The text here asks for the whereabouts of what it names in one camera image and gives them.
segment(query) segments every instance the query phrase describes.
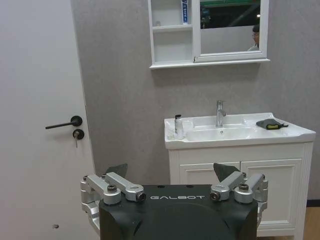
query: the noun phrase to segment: toothpaste tube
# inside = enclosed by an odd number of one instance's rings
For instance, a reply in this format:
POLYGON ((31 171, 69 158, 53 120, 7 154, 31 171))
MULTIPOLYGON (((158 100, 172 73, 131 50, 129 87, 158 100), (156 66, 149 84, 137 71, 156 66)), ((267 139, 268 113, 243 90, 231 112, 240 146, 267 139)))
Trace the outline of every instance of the toothpaste tube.
POLYGON ((181 0, 182 6, 182 24, 188 24, 188 0, 181 0))

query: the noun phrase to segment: cabinet door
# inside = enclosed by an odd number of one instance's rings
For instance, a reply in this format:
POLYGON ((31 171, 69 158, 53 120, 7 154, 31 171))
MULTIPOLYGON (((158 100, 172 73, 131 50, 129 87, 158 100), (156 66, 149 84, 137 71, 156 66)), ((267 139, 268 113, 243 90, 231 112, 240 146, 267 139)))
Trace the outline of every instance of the cabinet door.
MULTIPOLYGON (((240 162, 219 162, 240 169, 240 162)), ((180 184, 210 184, 219 183, 213 163, 180 165, 180 184)))
POLYGON ((295 228, 302 159, 242 161, 241 171, 262 173, 269 181, 268 207, 262 214, 260 230, 295 228))

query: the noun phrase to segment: chrome faucet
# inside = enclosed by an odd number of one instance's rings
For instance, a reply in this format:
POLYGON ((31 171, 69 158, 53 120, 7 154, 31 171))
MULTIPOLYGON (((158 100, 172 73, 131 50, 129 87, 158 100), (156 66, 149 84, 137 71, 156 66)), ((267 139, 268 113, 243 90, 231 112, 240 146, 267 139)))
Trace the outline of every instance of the chrome faucet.
POLYGON ((227 113, 224 111, 224 101, 218 100, 216 101, 216 122, 215 126, 217 128, 223 127, 222 118, 225 117, 227 113))

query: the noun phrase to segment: bottle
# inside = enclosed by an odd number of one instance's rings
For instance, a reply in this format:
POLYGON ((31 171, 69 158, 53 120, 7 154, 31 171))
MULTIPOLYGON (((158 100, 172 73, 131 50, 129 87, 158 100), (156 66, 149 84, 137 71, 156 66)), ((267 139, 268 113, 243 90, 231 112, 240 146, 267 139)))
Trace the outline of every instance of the bottle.
POLYGON ((174 118, 174 131, 175 131, 175 137, 178 140, 184 139, 184 126, 181 119, 181 115, 175 115, 174 118))

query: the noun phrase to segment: textured wall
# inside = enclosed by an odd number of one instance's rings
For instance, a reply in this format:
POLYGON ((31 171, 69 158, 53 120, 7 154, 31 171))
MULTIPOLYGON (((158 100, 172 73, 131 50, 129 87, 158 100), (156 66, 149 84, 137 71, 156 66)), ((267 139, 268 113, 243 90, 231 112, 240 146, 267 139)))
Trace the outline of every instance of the textured wall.
MULTIPOLYGON (((128 163, 141 184, 169 183, 163 119, 273 112, 320 132, 319 0, 271 0, 270 63, 151 71, 147 0, 73 0, 97 173, 128 163)), ((320 136, 309 199, 320 199, 320 136)))

